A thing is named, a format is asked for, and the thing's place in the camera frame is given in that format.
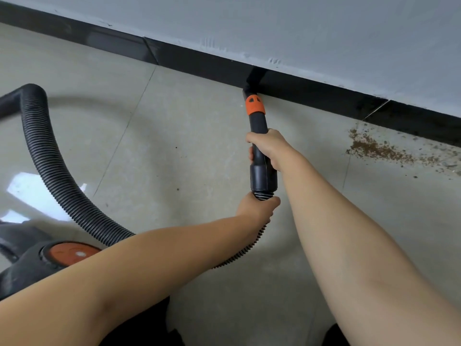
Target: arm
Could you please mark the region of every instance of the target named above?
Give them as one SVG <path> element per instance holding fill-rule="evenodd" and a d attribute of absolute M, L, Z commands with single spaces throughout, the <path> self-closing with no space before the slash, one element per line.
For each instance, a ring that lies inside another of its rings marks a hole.
<path fill-rule="evenodd" d="M 2 342 L 98 345 L 116 326 L 254 242 L 280 199 L 249 193 L 235 217 L 135 235 L 0 303 Z"/>
<path fill-rule="evenodd" d="M 247 141 L 281 171 L 303 249 L 351 344 L 461 344 L 458 311 L 376 222 L 331 186 L 278 131 L 249 133 Z"/>

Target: beige floor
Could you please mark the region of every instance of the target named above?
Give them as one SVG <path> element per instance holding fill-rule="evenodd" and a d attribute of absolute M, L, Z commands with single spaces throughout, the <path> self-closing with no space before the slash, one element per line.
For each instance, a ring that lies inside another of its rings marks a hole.
<path fill-rule="evenodd" d="M 44 87 L 78 185 L 130 230 L 231 216 L 249 191 L 239 88 L 2 24 L 0 49 L 0 94 Z M 269 126 L 461 304 L 461 150 L 272 97 L 265 104 Z M 378 149 L 351 149 L 354 140 Z M 0 219 L 88 240 L 37 176 L 19 116 L 0 122 L 0 143 Z M 386 153 L 389 145 L 400 154 Z M 333 323 L 281 182 L 277 195 L 282 205 L 248 255 L 173 295 L 168 324 L 188 346 L 320 345 Z"/>

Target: gray wall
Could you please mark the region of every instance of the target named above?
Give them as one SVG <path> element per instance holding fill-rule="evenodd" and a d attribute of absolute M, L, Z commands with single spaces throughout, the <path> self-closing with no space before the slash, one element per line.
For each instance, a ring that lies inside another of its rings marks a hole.
<path fill-rule="evenodd" d="M 5 0 L 461 117 L 461 0 Z"/>

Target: person's right arm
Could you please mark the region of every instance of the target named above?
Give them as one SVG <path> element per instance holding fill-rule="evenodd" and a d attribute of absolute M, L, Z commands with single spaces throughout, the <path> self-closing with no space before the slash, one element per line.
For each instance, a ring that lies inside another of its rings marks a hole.
<path fill-rule="evenodd" d="M 303 249 L 352 345 L 461 345 L 461 315 L 383 228 L 278 131 L 247 141 L 281 172 Z"/>

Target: orange circular cap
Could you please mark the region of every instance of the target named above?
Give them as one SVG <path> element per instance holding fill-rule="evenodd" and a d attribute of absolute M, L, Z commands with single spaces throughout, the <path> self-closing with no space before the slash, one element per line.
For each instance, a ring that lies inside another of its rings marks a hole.
<path fill-rule="evenodd" d="M 83 243 L 60 243 L 51 247 L 49 255 L 58 263 L 71 266 L 87 257 L 93 256 L 101 250 Z"/>

